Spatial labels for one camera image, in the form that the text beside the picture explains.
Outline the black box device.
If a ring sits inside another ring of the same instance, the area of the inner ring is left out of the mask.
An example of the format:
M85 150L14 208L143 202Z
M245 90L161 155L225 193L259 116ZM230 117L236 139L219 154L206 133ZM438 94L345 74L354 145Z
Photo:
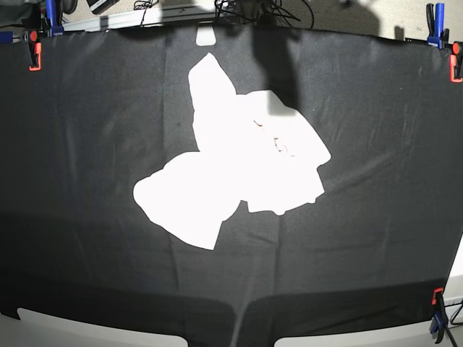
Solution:
M119 0L87 0L90 11L94 14L101 14L108 8L117 4Z

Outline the black table cloth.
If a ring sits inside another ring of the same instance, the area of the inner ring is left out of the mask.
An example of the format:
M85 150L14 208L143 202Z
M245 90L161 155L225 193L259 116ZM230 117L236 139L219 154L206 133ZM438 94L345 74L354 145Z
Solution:
M445 51L369 36L218 26L1 47L1 312L191 346L272 346L429 320L462 237L462 86ZM151 223L137 181L197 150L188 72L212 53L326 144L325 193L277 216L241 202L215 250Z

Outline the red clamp top right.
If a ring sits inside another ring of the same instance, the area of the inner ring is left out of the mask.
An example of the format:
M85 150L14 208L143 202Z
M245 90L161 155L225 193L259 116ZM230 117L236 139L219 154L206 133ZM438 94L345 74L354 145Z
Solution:
M451 47L450 80L462 83L462 42L455 41Z

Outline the blue clamp top right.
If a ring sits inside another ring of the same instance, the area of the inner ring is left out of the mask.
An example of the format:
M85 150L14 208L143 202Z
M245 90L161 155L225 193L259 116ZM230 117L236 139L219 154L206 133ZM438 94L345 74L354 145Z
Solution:
M426 18L429 31L427 44L438 49L442 49L448 42L449 31L444 28L444 15L444 3L426 5Z

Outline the red clamp top left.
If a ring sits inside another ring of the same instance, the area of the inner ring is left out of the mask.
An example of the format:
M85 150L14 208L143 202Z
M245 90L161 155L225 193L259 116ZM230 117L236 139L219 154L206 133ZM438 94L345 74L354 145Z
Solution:
M31 72L40 71L42 45L38 36L38 32L36 30L25 31L22 34L22 41L27 44L27 48L30 54L29 70Z

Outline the white printed t-shirt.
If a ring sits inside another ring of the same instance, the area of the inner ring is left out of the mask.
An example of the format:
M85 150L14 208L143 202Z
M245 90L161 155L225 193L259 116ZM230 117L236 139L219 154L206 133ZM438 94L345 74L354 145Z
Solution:
M307 119L271 90L239 94L216 57L189 71L197 150L172 158L133 189L148 219L212 250L241 202L283 215L324 192L318 168L331 154Z

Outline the blue clamp top left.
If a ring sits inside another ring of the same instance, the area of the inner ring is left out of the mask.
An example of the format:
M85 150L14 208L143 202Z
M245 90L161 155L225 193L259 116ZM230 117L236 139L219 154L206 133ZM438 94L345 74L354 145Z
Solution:
M46 30L49 37L60 36L64 34L62 26L63 1L46 0Z

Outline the red blue clamp bottom right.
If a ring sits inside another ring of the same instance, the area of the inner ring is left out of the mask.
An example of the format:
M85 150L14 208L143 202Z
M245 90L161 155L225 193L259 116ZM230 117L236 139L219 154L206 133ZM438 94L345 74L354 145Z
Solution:
M433 292L431 302L433 306L433 318L430 326L430 334L435 344L442 342L446 328L448 327L449 319L446 314L445 304L443 300L443 288L436 288Z

